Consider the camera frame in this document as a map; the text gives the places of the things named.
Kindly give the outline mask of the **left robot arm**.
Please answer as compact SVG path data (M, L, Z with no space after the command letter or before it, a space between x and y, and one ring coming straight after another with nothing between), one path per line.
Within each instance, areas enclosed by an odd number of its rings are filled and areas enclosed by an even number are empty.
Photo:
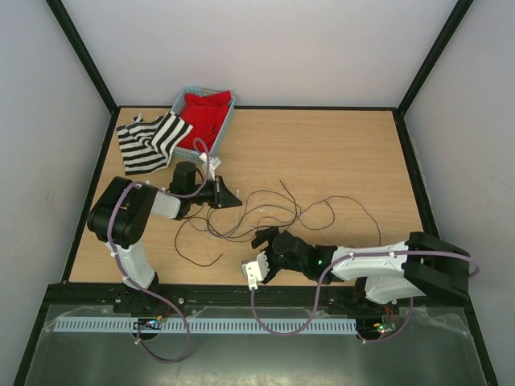
M122 273L125 285L134 289L132 302L142 311L152 311L161 300L152 285L159 282L150 266L142 236L154 214L182 220L191 205L207 204L214 209L240 207L242 202L226 187L219 175L196 178L200 169L192 162L179 162L167 189L116 176L91 209L87 226L109 249Z

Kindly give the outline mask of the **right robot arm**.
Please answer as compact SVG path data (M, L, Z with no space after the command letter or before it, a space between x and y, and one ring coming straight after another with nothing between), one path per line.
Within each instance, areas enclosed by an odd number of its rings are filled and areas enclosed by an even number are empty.
M320 284L354 281L353 306L362 313L402 298L429 297L461 306L479 268L469 253L425 232L396 244L349 248L310 245L276 227L258 231L251 242L259 254L241 265L250 290L290 270Z

